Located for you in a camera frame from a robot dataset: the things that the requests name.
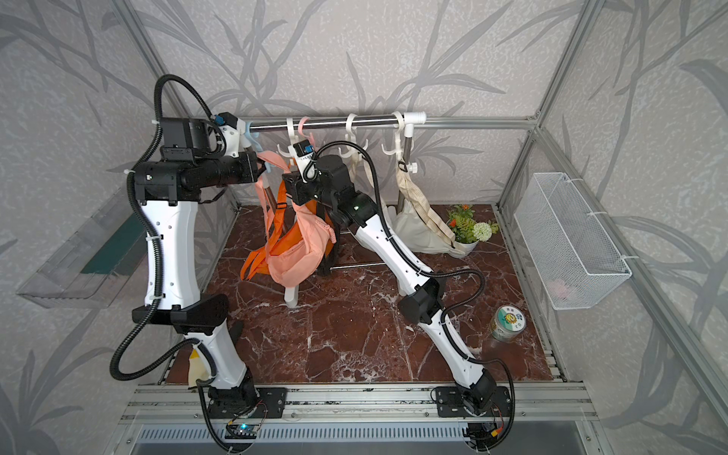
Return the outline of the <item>black bag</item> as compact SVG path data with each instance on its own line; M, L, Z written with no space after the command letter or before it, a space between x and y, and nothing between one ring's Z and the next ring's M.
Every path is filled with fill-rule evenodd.
M336 242L333 243L331 240L328 241L324 250L324 256L320 265L317 269L318 276L329 276L332 273L333 267L337 264L339 259L339 241L341 235L341 226L331 219L327 208L323 205L318 204L316 208L316 214L319 218L327 223L329 227L334 230Z

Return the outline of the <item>cream bag with brown-striped strap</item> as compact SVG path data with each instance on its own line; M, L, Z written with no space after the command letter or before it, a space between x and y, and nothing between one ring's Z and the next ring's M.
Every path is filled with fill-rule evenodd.
M401 164L398 165L396 181L405 202L401 212L392 221L392 227L412 252L443 253L454 258L464 258L475 249L479 241L464 244L456 240L455 233L430 206L424 193Z

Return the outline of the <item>cream crescent bag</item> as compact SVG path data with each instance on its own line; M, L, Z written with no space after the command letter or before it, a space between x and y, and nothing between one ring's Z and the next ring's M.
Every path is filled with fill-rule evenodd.
M378 199L383 211L383 219L387 223L390 231L394 232L391 211L387 207L382 195L376 196L373 192L373 188L375 187L373 184L377 183L377 180L373 177L370 165L363 158L363 155L354 149L351 149L342 157L344 158L349 176L355 184L355 187L360 191L369 191L373 199Z

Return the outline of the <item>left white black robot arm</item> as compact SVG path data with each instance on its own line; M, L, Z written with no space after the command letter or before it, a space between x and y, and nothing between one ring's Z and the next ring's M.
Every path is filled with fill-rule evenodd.
M261 154L240 143L240 119L215 115L183 78L165 74L154 90L155 134L126 174L126 191L148 248L149 281L144 305L110 362L110 375L131 381L151 373L186 346L203 359L207 378L195 385L213 400L256 404L252 374L238 355L228 328L229 300L202 295L195 275L195 223L202 191L253 184L265 172ZM141 330L168 325L182 335L178 345L133 373L121 359Z

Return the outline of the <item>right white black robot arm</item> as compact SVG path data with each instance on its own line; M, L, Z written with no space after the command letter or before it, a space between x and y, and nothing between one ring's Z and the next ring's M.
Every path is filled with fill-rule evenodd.
M466 411L473 416L484 415L497 390L496 380L486 367L490 362L472 356L450 315L485 292L485 275L473 268L436 272L422 263L385 219L386 207L379 199L379 185L373 184L375 196L369 197L355 188L341 157L324 155L324 151L337 145L353 147L370 165L372 174L377 173L368 152L353 142L334 141L317 151L309 140L301 140L288 147L297 170L284 175L287 194L297 204L322 204L336 226L350 229L356 240L373 250L394 273L405 294L398 303L400 313L426 332L437 347L449 366ZM459 275L475 276L479 287L463 301L444 305L447 279Z

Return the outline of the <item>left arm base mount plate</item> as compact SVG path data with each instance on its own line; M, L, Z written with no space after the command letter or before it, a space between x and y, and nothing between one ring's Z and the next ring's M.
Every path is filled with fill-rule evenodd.
M287 392L288 389L283 387L256 388L254 392L246 392L242 388L211 388L208 414L211 419L280 419L286 407Z

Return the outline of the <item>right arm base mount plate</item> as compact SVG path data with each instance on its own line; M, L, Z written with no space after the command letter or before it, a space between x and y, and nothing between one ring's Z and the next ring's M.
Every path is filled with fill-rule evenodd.
M513 411L513 399L506 386L498 386L482 411L474 413L464 404L462 394L456 387L435 387L430 392L430 398L437 407L437 414L441 418L454 417L509 417Z

